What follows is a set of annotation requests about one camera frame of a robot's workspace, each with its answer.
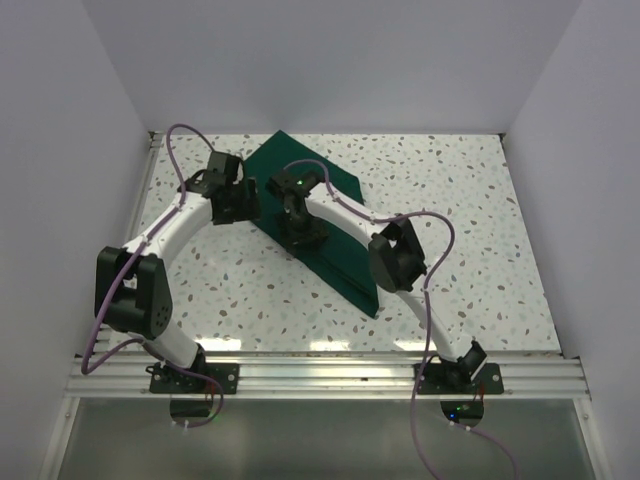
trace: white wall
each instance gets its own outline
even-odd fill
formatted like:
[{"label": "white wall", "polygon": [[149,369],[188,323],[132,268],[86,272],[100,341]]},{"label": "white wall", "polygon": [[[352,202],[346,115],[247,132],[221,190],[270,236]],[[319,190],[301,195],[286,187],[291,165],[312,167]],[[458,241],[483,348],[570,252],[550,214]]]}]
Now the white wall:
[{"label": "white wall", "polygon": [[0,2],[0,478],[37,475],[146,132],[79,0]]},{"label": "white wall", "polygon": [[579,0],[84,0],[145,125],[504,132]]},{"label": "white wall", "polygon": [[640,2],[584,0],[507,135],[565,353],[618,480],[640,456]]}]

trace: black clamp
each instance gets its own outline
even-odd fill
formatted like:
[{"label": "black clamp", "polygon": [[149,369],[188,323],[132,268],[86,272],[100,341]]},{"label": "black clamp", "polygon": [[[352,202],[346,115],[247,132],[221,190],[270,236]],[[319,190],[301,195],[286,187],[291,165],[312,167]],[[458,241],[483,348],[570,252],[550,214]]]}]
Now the black clamp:
[{"label": "black clamp", "polygon": [[260,218],[260,203],[255,178],[235,183],[242,159],[222,152],[211,152],[204,170],[185,181],[187,191],[211,200],[213,224],[224,225]]},{"label": "black clamp", "polygon": [[314,171],[296,176],[287,170],[272,175],[267,181],[267,192],[284,208],[284,212],[275,217],[283,243],[289,250],[318,248],[329,237],[324,222],[307,211],[304,201],[311,189],[322,181],[322,176]]},{"label": "black clamp", "polygon": [[[207,363],[205,352],[200,345],[188,370],[214,379],[220,384],[225,395],[234,395],[237,391],[240,366],[237,363]],[[210,392],[206,380],[184,375],[161,362],[148,366],[145,371],[151,375],[150,393],[177,395]]]},{"label": "black clamp", "polygon": [[[418,387],[420,395],[474,395],[482,388],[484,393],[499,395],[504,393],[500,365],[486,363],[487,354],[476,341],[471,349],[456,362],[440,360],[429,362],[425,367]],[[413,366],[418,375],[420,364]]]},{"label": "black clamp", "polygon": [[408,218],[389,223],[369,242],[369,266],[380,288],[410,292],[420,275],[427,273],[424,252]]},{"label": "black clamp", "polygon": [[[131,253],[125,248],[105,247],[98,254],[96,316],[111,284],[129,258]],[[121,283],[107,307],[104,322],[118,332],[137,333],[153,340],[167,328],[173,311],[164,262],[156,255],[140,257],[127,272],[125,280],[131,280],[134,275],[136,288]]]}]

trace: terrazzo surface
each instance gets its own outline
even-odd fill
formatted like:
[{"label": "terrazzo surface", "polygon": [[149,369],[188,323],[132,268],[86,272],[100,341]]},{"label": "terrazzo surface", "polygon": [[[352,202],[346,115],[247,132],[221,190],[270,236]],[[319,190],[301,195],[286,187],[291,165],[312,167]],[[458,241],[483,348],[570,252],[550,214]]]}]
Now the terrazzo surface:
[{"label": "terrazzo surface", "polygon": [[[433,278],[434,310],[488,351],[559,352],[531,246],[497,136],[292,135],[357,175],[379,212],[425,207],[454,223],[454,250]],[[244,158],[268,135],[211,135],[216,149]],[[204,168],[206,145],[176,136],[185,176]],[[148,186],[142,231],[170,203],[177,180],[164,144]],[[414,219],[432,264],[448,242],[437,220]],[[424,331],[395,295],[380,291],[364,315],[249,222],[209,225],[169,270],[173,318],[211,351],[418,351]],[[125,335],[113,333],[112,345]]]}]

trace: cable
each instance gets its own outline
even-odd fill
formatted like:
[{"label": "cable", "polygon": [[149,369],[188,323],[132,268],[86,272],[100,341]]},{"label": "cable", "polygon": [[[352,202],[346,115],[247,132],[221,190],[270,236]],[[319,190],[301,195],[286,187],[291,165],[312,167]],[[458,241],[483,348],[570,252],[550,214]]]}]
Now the cable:
[{"label": "cable", "polygon": [[[422,210],[420,212],[411,212],[411,213],[407,213],[407,214],[404,214],[404,215],[397,215],[395,217],[382,218],[382,219],[370,218],[366,214],[364,214],[360,210],[358,210],[357,208],[352,207],[351,205],[346,203],[338,195],[336,195],[335,190],[333,189],[333,186],[331,185],[331,181],[330,181],[330,177],[329,177],[329,169],[321,161],[313,160],[313,159],[296,160],[294,162],[289,163],[287,166],[284,167],[284,169],[286,170],[286,169],[288,169],[290,167],[293,167],[294,165],[300,165],[300,164],[313,164],[313,165],[318,165],[320,168],[322,168],[322,171],[324,173],[324,183],[325,183],[325,185],[327,187],[327,191],[329,192],[329,195],[331,196],[331,198],[334,201],[336,201],[339,205],[341,205],[342,207],[347,209],[349,212],[353,213],[354,215],[356,215],[356,216],[358,216],[358,217],[360,217],[360,218],[362,218],[364,220],[368,220],[368,221],[371,221],[373,223],[379,224],[379,223],[388,223],[388,222],[391,222],[391,221],[394,221],[394,220],[400,220],[400,219],[403,219],[403,218],[429,216],[429,217],[435,217],[435,218],[441,220],[449,228],[449,234],[450,234],[449,244],[447,245],[447,248],[445,249],[444,253],[440,256],[440,258],[436,261],[436,263],[431,267],[431,270],[425,276],[424,284],[422,286],[422,290],[423,290],[423,293],[424,293],[424,305],[425,305],[425,310],[426,310],[426,326],[425,326],[425,329],[426,329],[427,338],[426,338],[426,342],[425,342],[424,352],[423,352],[423,355],[422,355],[422,362],[420,363],[420,368],[418,369],[418,373],[416,375],[416,380],[415,380],[414,385],[413,385],[413,390],[411,392],[411,402],[410,402],[410,407],[409,407],[411,437],[413,439],[413,445],[416,448],[416,452],[418,453],[418,457],[420,457],[420,461],[422,462],[424,467],[429,471],[429,473],[431,473],[431,475],[436,480],[442,480],[442,477],[435,471],[435,469],[433,468],[433,466],[429,462],[429,459],[424,454],[422,445],[420,443],[420,440],[418,439],[417,420],[416,420],[416,395],[418,393],[418,388],[420,386],[420,381],[421,381],[420,379],[424,374],[424,369],[427,366],[427,363],[430,362],[431,358],[433,357],[433,355],[429,355],[429,344],[431,343],[431,330],[432,330],[432,325],[433,325],[433,318],[432,318],[432,312],[431,312],[431,298],[429,296],[429,281],[431,280],[431,277],[433,277],[433,275],[436,272],[436,270],[438,270],[440,265],[442,265],[442,263],[449,256],[449,254],[451,253],[451,250],[453,249],[453,244],[454,244],[455,238],[456,238],[455,228],[453,227],[453,224],[451,223],[451,221],[447,217],[445,217],[444,215],[441,215],[440,213],[437,213],[437,212],[427,211],[427,210]],[[520,479],[520,468],[518,466],[518,463],[517,463],[516,459],[514,458],[514,456],[511,454],[511,452],[509,452],[509,450],[507,449],[506,446],[504,446],[498,439],[496,439],[496,438],[492,437],[491,435],[489,435],[487,433],[484,433],[484,432],[482,432],[480,430],[477,430],[477,429],[474,428],[474,429],[471,429],[470,431],[472,433],[482,437],[482,438],[485,438],[485,439],[493,442],[498,448],[500,448],[507,455],[509,460],[511,461],[511,465],[513,466],[515,480],[519,480]]]},{"label": "cable", "polygon": [[[191,127],[189,125],[186,125],[184,123],[176,123],[176,124],[172,125],[171,127],[169,127],[169,129],[167,130],[166,137],[165,137],[165,143],[166,143],[166,146],[167,146],[167,151],[169,153],[169,159],[171,160],[171,164],[173,165],[173,168],[174,168],[174,170],[176,172],[176,175],[178,177],[178,181],[180,183],[180,199],[178,201],[178,205],[174,206],[171,210],[169,210],[167,212],[167,214],[164,217],[162,217],[156,223],[156,225],[149,231],[149,233],[147,234],[146,240],[143,240],[143,241],[140,242],[140,245],[138,245],[138,248],[136,248],[136,250],[131,254],[131,256],[129,257],[127,262],[123,265],[123,267],[120,269],[120,271],[116,275],[115,279],[111,283],[111,286],[109,287],[109,290],[107,291],[107,294],[105,295],[105,298],[102,301],[102,304],[100,305],[100,309],[98,310],[98,314],[96,315],[96,320],[95,320],[95,322],[93,324],[93,327],[91,329],[91,333],[89,335],[89,340],[87,342],[87,346],[85,348],[84,355],[82,356],[82,364],[81,364],[81,367],[80,367],[80,371],[82,372],[83,375],[89,375],[92,372],[94,372],[104,362],[106,362],[109,358],[111,358],[111,356],[113,356],[115,353],[117,353],[120,350],[122,350],[124,347],[126,347],[128,345],[131,345],[132,343],[144,343],[144,341],[142,339],[130,338],[130,339],[125,340],[124,342],[116,345],[114,348],[112,348],[111,350],[106,352],[98,360],[96,360],[92,365],[89,364],[89,360],[91,359],[91,356],[93,355],[93,350],[94,350],[95,345],[96,345],[98,334],[100,333],[100,327],[102,326],[102,323],[104,322],[104,319],[105,319],[105,316],[107,314],[107,310],[109,308],[109,305],[111,304],[111,301],[113,300],[113,297],[114,297],[116,291],[120,287],[120,284],[122,283],[122,281],[126,277],[126,275],[129,272],[129,270],[131,270],[131,267],[136,263],[137,259],[140,257],[140,255],[142,254],[144,249],[147,247],[147,245],[149,244],[151,239],[160,231],[160,229],[162,227],[164,227],[167,224],[167,222],[169,222],[169,220],[171,220],[180,211],[180,208],[184,205],[184,203],[185,203],[185,201],[187,199],[187,187],[186,187],[186,184],[185,184],[185,181],[184,181],[184,177],[182,176],[182,172],[180,171],[180,167],[178,165],[178,161],[176,160],[176,157],[173,154],[173,146],[171,145],[171,134],[177,128],[184,128],[184,129],[187,129],[187,130],[195,133],[196,135],[198,135],[207,144],[207,146],[212,151],[214,151],[213,145],[207,139],[207,137],[205,137],[202,133],[200,133],[198,130],[196,130],[195,128],[193,128],[193,127]],[[161,361],[164,361],[164,359],[162,357],[160,357],[160,355],[156,354],[155,352],[152,353],[152,350],[148,346],[144,346],[144,344],[143,344],[143,347],[145,348],[145,350],[148,353],[150,353],[151,355],[153,355],[156,358],[159,358]],[[189,370],[185,370],[185,369],[183,369],[181,367],[178,367],[177,365],[174,365],[173,363],[168,362],[168,361],[166,362],[166,364],[169,367],[171,367],[173,370],[177,371],[178,373],[180,373],[182,375],[187,375],[187,376],[190,376],[190,377],[193,377],[193,378],[198,378],[200,380],[204,380],[206,382],[211,383],[216,388],[216,390],[218,391],[218,393],[220,395],[220,403],[218,404],[218,407],[215,410],[215,412],[212,412],[212,414],[209,415],[209,417],[207,417],[207,419],[199,421],[199,422],[188,423],[188,422],[185,421],[184,426],[185,426],[185,428],[195,428],[195,427],[200,427],[202,425],[206,425],[207,423],[211,422],[218,415],[218,413],[220,413],[220,410],[222,409],[222,405],[224,403],[224,392],[223,392],[222,386],[211,377],[207,377],[205,375],[200,375],[199,373],[190,372]]]}]

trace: metal frame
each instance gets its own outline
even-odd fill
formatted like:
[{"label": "metal frame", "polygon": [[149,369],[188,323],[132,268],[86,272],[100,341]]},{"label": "metal frame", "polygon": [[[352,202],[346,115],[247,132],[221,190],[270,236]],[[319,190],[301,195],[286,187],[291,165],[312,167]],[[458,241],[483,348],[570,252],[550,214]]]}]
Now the metal frame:
[{"label": "metal frame", "polygon": [[581,398],[574,400],[573,404],[596,480],[613,480],[613,472],[593,416],[591,401]]},{"label": "metal frame", "polygon": [[[234,398],[251,399],[394,399],[406,400],[413,388],[417,354],[367,354],[349,357],[300,354],[209,354],[211,363],[240,365]],[[495,399],[588,399],[589,391],[578,360],[561,357],[496,355],[505,394]],[[147,391],[150,377],[144,368],[153,359],[143,353],[119,355],[91,376],[83,376],[76,361],[65,395],[74,398],[163,398]],[[198,398],[180,395],[175,398]],[[421,399],[462,399],[462,395],[424,396]]]},{"label": "metal frame", "polygon": [[64,398],[62,400],[62,406],[49,440],[49,447],[42,462],[39,480],[58,478],[79,405],[79,398]]},{"label": "metal frame", "polygon": [[[137,232],[147,184],[162,144],[161,132],[150,132],[151,143],[141,188],[127,228],[126,240]],[[96,353],[108,347],[111,329],[102,329]],[[594,424],[589,389],[579,360],[559,355],[489,352],[489,360],[501,368],[505,393],[492,400],[573,399],[598,480],[612,479],[602,441]],[[418,352],[340,355],[313,353],[211,353],[208,362],[235,362],[240,379],[234,399],[354,399],[407,400],[413,387],[413,364]],[[60,413],[56,420],[39,479],[55,480],[62,466],[73,424],[82,398],[168,398],[148,392],[150,377],[144,368],[153,360],[143,353],[112,357],[89,377],[73,364]],[[189,395],[174,398],[190,398]],[[420,401],[465,398],[455,395],[421,396]]]}]

